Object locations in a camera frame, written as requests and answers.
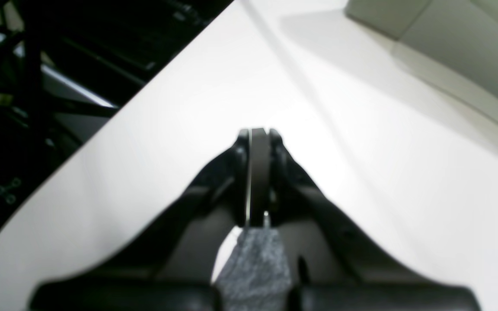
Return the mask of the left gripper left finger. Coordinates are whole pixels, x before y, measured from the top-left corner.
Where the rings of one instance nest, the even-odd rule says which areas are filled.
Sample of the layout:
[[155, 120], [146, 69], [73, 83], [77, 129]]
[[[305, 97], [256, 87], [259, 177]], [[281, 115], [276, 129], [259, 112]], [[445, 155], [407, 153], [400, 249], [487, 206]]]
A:
[[249, 130], [212, 159], [131, 242], [95, 267], [48, 281], [32, 311], [221, 311], [211, 276], [218, 250], [245, 217]]

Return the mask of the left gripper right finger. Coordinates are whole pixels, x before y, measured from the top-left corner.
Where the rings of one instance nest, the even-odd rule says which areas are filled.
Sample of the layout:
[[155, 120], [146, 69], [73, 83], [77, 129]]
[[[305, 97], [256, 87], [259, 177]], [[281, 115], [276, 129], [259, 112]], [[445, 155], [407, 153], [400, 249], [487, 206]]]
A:
[[326, 198], [276, 130], [249, 130], [249, 225], [279, 231], [290, 311], [479, 311], [470, 289], [403, 265]]

